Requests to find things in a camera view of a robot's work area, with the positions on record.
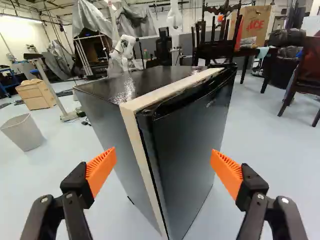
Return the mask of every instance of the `floor mat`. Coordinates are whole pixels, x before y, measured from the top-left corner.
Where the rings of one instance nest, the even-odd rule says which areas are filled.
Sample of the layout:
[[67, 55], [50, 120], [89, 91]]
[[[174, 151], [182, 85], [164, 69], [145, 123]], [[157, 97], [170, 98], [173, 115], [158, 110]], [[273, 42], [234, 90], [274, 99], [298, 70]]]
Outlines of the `floor mat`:
[[10, 104], [11, 104], [11, 102], [0, 104], [0, 109], [3, 109], [4, 107], [9, 106]]

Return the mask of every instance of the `drawer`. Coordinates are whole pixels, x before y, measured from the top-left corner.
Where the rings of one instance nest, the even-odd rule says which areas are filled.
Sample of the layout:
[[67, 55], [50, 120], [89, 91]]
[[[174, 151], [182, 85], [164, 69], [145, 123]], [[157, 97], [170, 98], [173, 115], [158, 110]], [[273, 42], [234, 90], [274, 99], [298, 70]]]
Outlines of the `drawer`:
[[46, 102], [45, 98], [42, 96], [27, 98], [27, 99], [24, 99], [23, 101], [29, 110], [46, 109], [50, 107]]
[[42, 97], [42, 93], [38, 88], [31, 88], [28, 90], [18, 90], [18, 94], [22, 99], [29, 99], [29, 98], [35, 98], [35, 97]]

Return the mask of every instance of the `wooden cabinet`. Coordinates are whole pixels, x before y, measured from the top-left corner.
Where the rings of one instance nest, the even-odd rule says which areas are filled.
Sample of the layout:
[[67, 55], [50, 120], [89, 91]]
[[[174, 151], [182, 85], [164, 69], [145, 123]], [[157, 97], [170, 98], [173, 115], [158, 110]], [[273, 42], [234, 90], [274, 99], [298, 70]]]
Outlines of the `wooden cabinet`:
[[29, 110], [52, 108], [56, 105], [54, 96], [40, 79], [25, 80], [15, 89]]

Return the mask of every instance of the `ace logo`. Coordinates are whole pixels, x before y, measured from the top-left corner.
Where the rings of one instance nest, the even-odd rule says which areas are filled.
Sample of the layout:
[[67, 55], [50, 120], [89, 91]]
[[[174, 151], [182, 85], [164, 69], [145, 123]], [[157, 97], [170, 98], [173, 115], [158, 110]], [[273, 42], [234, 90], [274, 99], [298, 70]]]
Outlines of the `ace logo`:
[[246, 27], [247, 32], [252, 29], [262, 29], [264, 27], [265, 20], [252, 19], [248, 26]]

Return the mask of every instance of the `light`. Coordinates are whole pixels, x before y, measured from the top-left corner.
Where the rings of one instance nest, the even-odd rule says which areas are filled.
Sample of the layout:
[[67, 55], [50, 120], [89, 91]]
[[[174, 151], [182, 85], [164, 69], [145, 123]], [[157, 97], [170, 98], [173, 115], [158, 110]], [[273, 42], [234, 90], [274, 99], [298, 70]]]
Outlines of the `light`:
[[37, 24], [42, 24], [43, 22], [34, 18], [25, 17], [25, 16], [16, 16], [16, 15], [10, 15], [1, 13], [0, 14], [1, 19], [8, 19], [8, 20], [15, 20], [15, 21], [23, 21], [23, 22], [33, 22]]

